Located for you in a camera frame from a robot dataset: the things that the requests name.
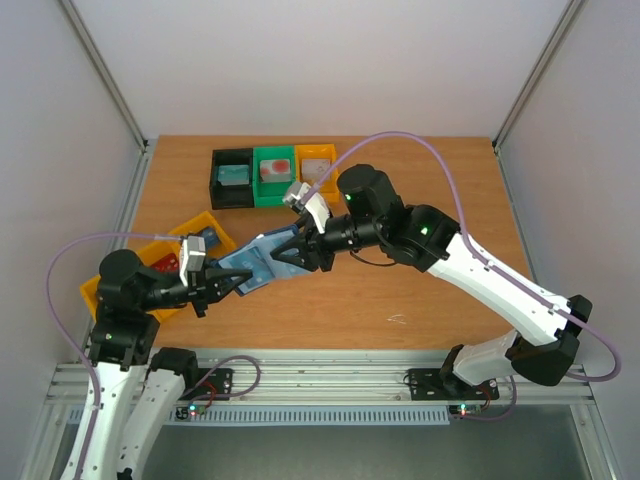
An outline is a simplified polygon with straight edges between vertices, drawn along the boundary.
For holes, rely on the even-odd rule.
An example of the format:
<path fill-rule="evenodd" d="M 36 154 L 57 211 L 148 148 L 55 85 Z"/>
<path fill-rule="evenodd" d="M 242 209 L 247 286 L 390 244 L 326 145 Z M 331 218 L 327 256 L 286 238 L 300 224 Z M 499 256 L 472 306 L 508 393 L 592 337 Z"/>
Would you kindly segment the blue zip card holder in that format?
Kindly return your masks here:
<path fill-rule="evenodd" d="M 295 227 L 298 229 L 295 225 L 289 225 L 279 229 L 288 227 Z M 275 274 L 272 271 L 270 252 L 274 248 L 272 233 L 276 230 L 256 236 L 243 247 L 238 248 L 216 260 L 213 265 L 224 269 L 251 270 L 253 272 L 253 278 L 247 280 L 247 283 L 245 284 L 245 295 L 258 290 L 275 280 L 288 280 L 297 276 L 310 274 Z"/>

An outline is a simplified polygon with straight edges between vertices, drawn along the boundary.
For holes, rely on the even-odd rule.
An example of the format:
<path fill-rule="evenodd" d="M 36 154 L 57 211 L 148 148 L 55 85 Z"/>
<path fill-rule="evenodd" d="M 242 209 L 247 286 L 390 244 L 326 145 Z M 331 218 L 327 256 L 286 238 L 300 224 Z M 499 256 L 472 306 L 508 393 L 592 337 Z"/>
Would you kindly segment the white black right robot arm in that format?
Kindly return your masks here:
<path fill-rule="evenodd" d="M 293 183 L 283 202 L 301 217 L 302 231 L 275 248 L 275 260 L 308 271 L 331 270 L 336 253 L 377 246 L 392 265 L 413 267 L 465 291 L 512 327 L 477 345 L 451 349 L 439 371 L 450 396 L 463 396 L 496 377 L 520 375 L 555 386 L 572 366 L 580 327 L 592 304 L 581 295 L 565 298 L 544 290 L 498 261 L 460 224 L 430 205 L 406 205 L 386 173 L 358 164 L 340 174 L 337 187 L 347 214 L 335 216 L 310 185 Z"/>

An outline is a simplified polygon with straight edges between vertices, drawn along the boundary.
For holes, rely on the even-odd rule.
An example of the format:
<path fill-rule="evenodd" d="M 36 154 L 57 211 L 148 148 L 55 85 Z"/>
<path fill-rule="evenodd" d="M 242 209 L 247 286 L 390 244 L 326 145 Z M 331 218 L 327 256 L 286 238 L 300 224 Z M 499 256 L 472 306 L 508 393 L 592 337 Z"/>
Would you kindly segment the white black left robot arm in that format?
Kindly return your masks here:
<path fill-rule="evenodd" d="M 203 316 L 249 280 L 251 271 L 209 266 L 198 246 L 182 247 L 176 273 L 143 264 L 132 250 L 99 267 L 98 304 L 83 362 L 89 384 L 64 479 L 139 479 L 169 411 L 195 395 L 202 375 L 195 352 L 152 350 L 157 309 L 192 305 Z"/>

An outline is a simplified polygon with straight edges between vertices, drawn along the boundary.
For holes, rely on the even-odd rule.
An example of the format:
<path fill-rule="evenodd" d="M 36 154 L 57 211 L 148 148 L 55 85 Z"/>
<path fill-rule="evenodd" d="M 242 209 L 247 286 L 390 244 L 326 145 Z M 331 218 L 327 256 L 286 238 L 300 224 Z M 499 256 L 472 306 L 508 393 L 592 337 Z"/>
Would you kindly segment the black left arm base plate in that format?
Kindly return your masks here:
<path fill-rule="evenodd" d="M 182 397 L 186 401 L 209 401 L 210 399 L 227 401 L 228 395 L 232 392 L 233 370 L 230 368 L 219 368 L 209 374 L 205 381 L 197 386 L 193 391 Z"/>

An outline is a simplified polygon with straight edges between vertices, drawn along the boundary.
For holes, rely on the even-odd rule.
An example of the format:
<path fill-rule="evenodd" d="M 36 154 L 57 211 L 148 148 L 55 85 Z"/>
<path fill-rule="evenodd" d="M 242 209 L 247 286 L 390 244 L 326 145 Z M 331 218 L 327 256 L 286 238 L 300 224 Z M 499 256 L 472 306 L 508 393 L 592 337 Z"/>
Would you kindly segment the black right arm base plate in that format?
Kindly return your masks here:
<path fill-rule="evenodd" d="M 471 386 L 455 375 L 442 377 L 437 368 L 411 368 L 403 377 L 413 401 L 435 400 L 498 400 L 500 393 L 495 380 Z"/>

